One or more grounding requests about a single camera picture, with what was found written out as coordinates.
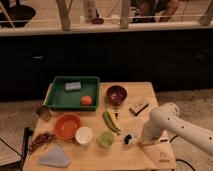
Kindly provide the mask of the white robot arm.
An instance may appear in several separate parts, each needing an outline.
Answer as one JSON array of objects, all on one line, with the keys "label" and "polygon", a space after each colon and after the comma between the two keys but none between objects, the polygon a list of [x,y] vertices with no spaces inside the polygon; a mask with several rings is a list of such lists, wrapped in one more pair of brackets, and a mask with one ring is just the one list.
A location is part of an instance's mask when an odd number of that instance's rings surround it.
[{"label": "white robot arm", "polygon": [[179,114],[179,107],[174,103],[165,103],[153,108],[149,113],[149,119],[144,123],[141,141],[157,141],[163,131],[167,130],[213,156],[213,131],[180,119]]}]

